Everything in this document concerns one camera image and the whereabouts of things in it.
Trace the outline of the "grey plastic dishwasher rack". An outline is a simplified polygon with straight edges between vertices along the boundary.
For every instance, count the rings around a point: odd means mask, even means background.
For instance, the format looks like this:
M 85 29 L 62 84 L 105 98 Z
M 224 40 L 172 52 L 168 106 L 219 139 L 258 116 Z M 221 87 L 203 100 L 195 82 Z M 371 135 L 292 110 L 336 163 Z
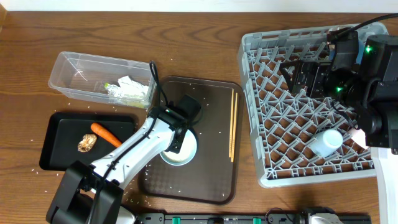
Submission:
M 345 116 L 351 108 L 330 98 L 289 92 L 279 67 L 294 60 L 327 60 L 328 26 L 245 34 L 238 65 L 246 99 L 254 165 L 264 188 L 375 176 L 371 152 L 356 144 Z M 308 147 L 314 134 L 335 129 L 343 144 L 330 156 Z

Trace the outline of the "wooden chopstick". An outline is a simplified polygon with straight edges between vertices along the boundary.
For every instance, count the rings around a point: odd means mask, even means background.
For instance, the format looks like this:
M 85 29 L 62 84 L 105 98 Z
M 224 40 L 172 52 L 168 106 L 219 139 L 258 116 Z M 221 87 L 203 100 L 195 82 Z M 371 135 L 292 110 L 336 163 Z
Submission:
M 231 162 L 232 163 L 234 162 L 234 150 L 235 150 L 235 142 L 236 142 L 237 112 L 238 112 L 238 93 L 235 94 L 235 100 L 234 100 L 233 135 L 232 135 L 232 148 L 231 148 Z
M 232 151 L 232 135 L 233 135 L 233 113 L 234 113 L 234 89 L 231 91 L 231 111 L 230 111 L 230 124 L 229 124 L 229 158 L 231 158 Z

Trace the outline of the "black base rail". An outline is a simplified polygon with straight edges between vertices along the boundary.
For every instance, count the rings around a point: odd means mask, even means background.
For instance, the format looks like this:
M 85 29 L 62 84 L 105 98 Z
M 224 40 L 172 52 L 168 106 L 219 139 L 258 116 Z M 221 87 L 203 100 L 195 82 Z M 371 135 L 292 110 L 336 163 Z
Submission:
M 143 213 L 137 216 L 135 224 L 289 224 L 304 223 L 299 214 L 270 213 L 268 215 L 199 215 Z

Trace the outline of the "light blue cup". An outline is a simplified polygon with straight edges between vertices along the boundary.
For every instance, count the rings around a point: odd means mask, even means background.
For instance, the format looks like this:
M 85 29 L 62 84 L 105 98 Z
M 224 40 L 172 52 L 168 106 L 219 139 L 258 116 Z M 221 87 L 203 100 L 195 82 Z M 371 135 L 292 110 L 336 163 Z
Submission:
M 343 136 L 335 129 L 315 134 L 308 144 L 309 149 L 320 157 L 333 154 L 343 143 Z

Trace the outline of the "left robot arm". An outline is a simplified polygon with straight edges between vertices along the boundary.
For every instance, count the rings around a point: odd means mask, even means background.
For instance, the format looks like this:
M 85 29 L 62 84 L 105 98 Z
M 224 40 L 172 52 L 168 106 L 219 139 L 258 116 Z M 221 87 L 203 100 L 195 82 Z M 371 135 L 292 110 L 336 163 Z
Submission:
M 175 166 L 190 162 L 197 150 L 191 130 L 199 110 L 183 106 L 152 108 L 141 128 L 121 146 L 86 165 L 68 167 L 46 214 L 48 223 L 134 223 L 121 206 L 130 181 L 155 156 L 166 153 Z

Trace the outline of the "clear plastic bin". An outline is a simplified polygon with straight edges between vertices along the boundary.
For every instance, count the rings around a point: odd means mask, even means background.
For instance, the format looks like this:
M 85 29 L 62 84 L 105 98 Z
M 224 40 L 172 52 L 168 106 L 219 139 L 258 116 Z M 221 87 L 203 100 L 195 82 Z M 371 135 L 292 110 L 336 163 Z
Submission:
M 149 87 L 143 99 L 108 94 L 104 84 L 119 86 L 118 79 L 125 76 Z M 48 85 L 69 98 L 142 109 L 150 107 L 155 90 L 148 63 L 76 52 L 58 55 Z

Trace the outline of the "white napkin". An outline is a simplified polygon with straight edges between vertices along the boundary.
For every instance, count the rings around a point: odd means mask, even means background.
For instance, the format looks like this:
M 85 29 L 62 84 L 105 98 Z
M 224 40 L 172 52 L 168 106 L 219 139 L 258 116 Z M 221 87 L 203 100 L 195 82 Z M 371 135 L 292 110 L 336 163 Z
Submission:
M 132 80 L 129 76 L 118 79 L 119 91 L 122 97 L 143 99 L 149 87 Z

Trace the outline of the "orange carrot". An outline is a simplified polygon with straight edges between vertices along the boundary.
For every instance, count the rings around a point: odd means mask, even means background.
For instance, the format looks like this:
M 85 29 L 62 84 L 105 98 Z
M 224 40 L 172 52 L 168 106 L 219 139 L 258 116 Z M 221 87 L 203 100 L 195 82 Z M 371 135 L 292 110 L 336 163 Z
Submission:
M 115 147 L 121 146 L 122 142 L 114 134 L 112 134 L 110 131 L 108 131 L 99 123 L 91 124 L 90 128 L 95 134 L 97 134 L 99 137 L 103 138 L 113 146 Z

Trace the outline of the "light blue rice bowl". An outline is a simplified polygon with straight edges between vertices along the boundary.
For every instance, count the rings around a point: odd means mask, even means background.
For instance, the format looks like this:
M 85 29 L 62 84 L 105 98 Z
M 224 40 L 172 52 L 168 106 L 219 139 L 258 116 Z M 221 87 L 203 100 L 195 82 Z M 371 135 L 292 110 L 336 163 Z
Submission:
M 189 163 L 195 156 L 197 151 L 197 139 L 191 129 L 189 129 L 178 154 L 168 152 L 167 149 L 160 153 L 161 158 L 172 166 L 182 166 Z

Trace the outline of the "brown mushroom scrap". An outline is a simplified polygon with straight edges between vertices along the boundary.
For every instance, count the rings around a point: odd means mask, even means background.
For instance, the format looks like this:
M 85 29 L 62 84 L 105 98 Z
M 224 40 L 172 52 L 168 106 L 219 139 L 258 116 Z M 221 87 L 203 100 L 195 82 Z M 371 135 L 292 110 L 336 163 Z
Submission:
M 78 151 L 88 152 L 95 145 L 97 137 L 95 134 L 86 134 L 83 139 L 78 143 Z

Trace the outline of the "black plastic tray bin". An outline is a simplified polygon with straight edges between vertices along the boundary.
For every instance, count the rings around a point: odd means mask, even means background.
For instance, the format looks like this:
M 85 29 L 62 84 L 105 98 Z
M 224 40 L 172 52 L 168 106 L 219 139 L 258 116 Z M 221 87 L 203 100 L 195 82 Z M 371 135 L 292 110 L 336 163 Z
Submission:
M 75 161 L 89 165 L 115 150 L 116 147 L 103 138 L 98 138 L 88 152 L 78 150 L 83 136 L 92 133 L 93 123 L 102 125 L 122 142 L 132 136 L 136 128 L 133 118 L 125 115 L 54 113 L 49 119 L 40 168 L 65 171 Z

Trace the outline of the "pink cup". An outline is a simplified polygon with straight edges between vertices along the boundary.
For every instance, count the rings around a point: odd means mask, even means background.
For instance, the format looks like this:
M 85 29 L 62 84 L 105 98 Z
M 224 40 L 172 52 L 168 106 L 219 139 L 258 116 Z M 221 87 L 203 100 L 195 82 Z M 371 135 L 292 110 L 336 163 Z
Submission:
M 368 146 L 366 145 L 366 135 L 362 129 L 350 129 L 348 134 L 351 135 L 351 139 L 363 149 L 367 149 Z

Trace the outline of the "large blue plate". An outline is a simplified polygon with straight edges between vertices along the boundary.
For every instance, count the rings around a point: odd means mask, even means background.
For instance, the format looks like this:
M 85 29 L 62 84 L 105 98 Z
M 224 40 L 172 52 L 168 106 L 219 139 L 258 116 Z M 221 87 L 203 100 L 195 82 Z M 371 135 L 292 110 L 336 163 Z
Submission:
M 365 49 L 365 43 L 362 40 L 358 40 L 358 56 L 356 57 L 356 63 L 360 64 L 363 58 L 363 53 Z

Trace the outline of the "dark brown serving tray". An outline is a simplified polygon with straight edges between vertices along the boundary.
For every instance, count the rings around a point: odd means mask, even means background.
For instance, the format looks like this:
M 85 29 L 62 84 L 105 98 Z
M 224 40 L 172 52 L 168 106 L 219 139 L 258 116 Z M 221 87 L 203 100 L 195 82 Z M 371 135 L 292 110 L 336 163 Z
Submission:
M 145 194 L 225 205 L 234 198 L 238 174 L 239 145 L 243 116 L 243 90 L 230 82 L 167 77 L 162 88 L 168 99 L 178 102 L 190 95 L 201 104 L 193 126 L 198 141 L 194 158 L 183 166 L 172 166 L 156 156 L 139 174 Z M 229 158 L 231 91 L 238 93 L 234 162 Z

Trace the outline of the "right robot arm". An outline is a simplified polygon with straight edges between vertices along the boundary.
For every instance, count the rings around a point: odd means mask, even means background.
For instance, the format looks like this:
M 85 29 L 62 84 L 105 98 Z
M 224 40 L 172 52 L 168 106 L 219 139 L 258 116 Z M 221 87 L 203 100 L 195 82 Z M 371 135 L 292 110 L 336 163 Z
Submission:
M 329 34 L 329 61 L 284 62 L 291 93 L 330 97 L 355 110 L 376 170 L 381 223 L 397 223 L 397 37 L 378 34 L 359 48 L 357 32 Z

